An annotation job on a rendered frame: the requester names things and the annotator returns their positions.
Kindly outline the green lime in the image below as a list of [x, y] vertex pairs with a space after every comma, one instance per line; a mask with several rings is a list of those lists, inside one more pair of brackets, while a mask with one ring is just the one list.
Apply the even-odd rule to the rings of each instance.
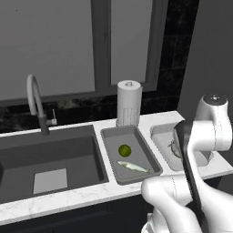
[[121, 157], [129, 157], [131, 155], [131, 147], [128, 145], [121, 145], [118, 149], [118, 153]]

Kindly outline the silver fish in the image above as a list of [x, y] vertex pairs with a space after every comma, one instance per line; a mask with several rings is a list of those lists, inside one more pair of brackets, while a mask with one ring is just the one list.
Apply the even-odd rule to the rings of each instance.
[[168, 147], [170, 147], [170, 149], [171, 149], [172, 153], [174, 154], [174, 156], [181, 158], [180, 151], [177, 148], [176, 143], [175, 143], [174, 140], [171, 141], [171, 143], [168, 145]]
[[131, 169], [131, 170], [135, 170], [138, 172], [144, 172], [144, 173], [148, 173], [148, 174], [150, 173], [150, 169], [143, 168], [141, 166], [138, 166], [136, 164], [132, 164], [130, 162], [118, 160], [117, 163], [118, 163], [118, 165], [125, 167], [125, 168], [128, 168], [128, 169]]

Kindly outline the white paper towel roll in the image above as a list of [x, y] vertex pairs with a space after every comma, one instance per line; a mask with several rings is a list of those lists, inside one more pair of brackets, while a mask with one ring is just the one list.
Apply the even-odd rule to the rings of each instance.
[[137, 81], [124, 80], [117, 84], [116, 125], [137, 126], [139, 124], [142, 86]]

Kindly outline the dark grey sink basin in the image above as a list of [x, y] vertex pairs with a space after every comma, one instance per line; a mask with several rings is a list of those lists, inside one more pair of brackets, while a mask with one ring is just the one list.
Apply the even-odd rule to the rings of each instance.
[[0, 204], [107, 181], [93, 126], [0, 137]]

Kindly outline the grey framed window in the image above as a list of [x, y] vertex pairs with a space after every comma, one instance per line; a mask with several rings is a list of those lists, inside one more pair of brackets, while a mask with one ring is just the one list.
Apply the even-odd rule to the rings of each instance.
[[157, 89], [168, 0], [0, 0], [0, 106]]

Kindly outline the grey sink faucet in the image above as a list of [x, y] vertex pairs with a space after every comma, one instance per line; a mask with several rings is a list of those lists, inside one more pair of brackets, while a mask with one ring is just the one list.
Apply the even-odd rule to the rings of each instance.
[[39, 86], [33, 75], [29, 75], [26, 79], [26, 95], [31, 115], [37, 116], [38, 118], [41, 134], [43, 136], [48, 136], [50, 133], [49, 128], [57, 125], [56, 113], [53, 113], [52, 119], [46, 117], [41, 101]]

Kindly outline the dark base cabinet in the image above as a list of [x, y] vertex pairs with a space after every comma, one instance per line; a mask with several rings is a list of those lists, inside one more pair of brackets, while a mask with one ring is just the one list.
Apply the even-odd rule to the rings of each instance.
[[141, 233], [153, 207], [115, 181], [0, 205], [0, 233]]

